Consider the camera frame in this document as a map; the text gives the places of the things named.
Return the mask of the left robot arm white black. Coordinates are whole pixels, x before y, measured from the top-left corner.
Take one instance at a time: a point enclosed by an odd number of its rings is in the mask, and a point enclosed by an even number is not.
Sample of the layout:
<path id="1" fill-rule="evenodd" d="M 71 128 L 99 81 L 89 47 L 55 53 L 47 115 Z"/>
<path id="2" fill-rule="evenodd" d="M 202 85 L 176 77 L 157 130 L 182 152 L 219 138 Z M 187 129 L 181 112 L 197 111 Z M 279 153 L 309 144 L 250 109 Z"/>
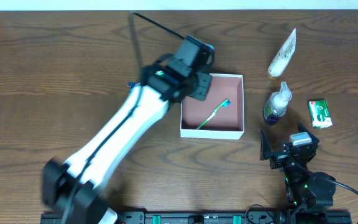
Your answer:
<path id="1" fill-rule="evenodd" d="M 140 68 L 140 80 L 96 136 L 64 163 L 42 170 L 42 201 L 59 223 L 115 223 L 117 213 L 99 195 L 140 137 L 187 96 L 204 101 L 211 86 L 214 47 L 190 35 L 174 54 Z"/>

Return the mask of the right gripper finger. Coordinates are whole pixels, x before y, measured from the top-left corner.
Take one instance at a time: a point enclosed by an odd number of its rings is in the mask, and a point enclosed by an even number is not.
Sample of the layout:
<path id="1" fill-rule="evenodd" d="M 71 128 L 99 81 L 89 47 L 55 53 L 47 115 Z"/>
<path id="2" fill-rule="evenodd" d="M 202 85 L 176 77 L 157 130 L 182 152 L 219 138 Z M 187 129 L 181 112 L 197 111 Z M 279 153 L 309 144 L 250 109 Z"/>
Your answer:
<path id="1" fill-rule="evenodd" d="M 312 137 L 313 135 L 303 126 L 301 122 L 297 123 L 297 129 L 299 133 L 307 133 L 309 137 Z"/>
<path id="2" fill-rule="evenodd" d="M 265 131 L 261 129 L 260 133 L 261 133 L 260 160 L 264 161 L 271 158 L 272 150 Z"/>

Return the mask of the clear pump soap bottle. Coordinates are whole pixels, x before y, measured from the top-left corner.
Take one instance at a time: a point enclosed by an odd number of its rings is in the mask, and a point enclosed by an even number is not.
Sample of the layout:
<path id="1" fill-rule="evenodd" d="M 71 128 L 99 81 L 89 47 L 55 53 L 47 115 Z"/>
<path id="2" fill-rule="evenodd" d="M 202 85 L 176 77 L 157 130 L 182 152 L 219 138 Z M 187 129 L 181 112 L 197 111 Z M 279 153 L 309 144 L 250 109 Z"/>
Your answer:
<path id="1" fill-rule="evenodd" d="M 280 91 L 273 92 L 263 108 L 263 116 L 267 125 L 272 126 L 283 117 L 287 111 L 292 92 L 286 82 L 281 82 Z"/>

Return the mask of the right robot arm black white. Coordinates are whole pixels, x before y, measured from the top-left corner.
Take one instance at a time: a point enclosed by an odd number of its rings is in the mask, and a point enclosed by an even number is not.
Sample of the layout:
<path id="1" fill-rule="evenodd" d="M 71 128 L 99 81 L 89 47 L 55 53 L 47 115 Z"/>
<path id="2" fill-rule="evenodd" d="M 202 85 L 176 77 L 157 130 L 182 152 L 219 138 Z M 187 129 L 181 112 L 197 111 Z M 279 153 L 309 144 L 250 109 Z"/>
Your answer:
<path id="1" fill-rule="evenodd" d="M 285 173 L 289 207 L 273 216 L 274 223 L 337 223 L 341 216 L 330 212 L 336 187 L 324 172 L 307 168 L 316 155 L 319 139 L 301 123 L 281 151 L 273 151 L 265 131 L 261 131 L 260 160 L 268 160 L 271 169 Z"/>

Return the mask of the blue disposable razor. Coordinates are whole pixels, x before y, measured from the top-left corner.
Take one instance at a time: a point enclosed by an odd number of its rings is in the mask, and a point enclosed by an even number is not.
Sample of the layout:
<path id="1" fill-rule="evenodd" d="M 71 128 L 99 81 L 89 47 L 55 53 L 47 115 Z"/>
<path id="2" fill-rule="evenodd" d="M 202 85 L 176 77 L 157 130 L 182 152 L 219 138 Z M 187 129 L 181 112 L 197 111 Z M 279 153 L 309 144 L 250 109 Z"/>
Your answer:
<path id="1" fill-rule="evenodd" d="M 128 85 L 129 87 L 133 88 L 134 86 L 136 86 L 136 85 L 137 85 L 137 83 L 134 83 L 134 82 L 129 82 L 127 85 Z"/>

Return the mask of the green toothbrush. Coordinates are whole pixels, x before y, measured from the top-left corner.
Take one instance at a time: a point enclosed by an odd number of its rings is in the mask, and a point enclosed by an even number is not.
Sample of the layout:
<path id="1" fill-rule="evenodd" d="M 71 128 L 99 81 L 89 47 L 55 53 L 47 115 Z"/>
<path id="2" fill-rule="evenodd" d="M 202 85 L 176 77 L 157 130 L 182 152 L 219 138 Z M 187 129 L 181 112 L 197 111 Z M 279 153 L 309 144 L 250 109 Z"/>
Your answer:
<path id="1" fill-rule="evenodd" d="M 227 98 L 224 101 L 222 101 L 217 107 L 215 107 L 215 109 L 213 110 L 213 112 L 196 128 L 196 130 L 201 129 L 204 125 L 206 125 L 213 117 L 216 116 L 216 113 L 218 112 L 218 110 L 220 108 L 225 108 L 228 105 L 231 104 L 231 101 Z"/>

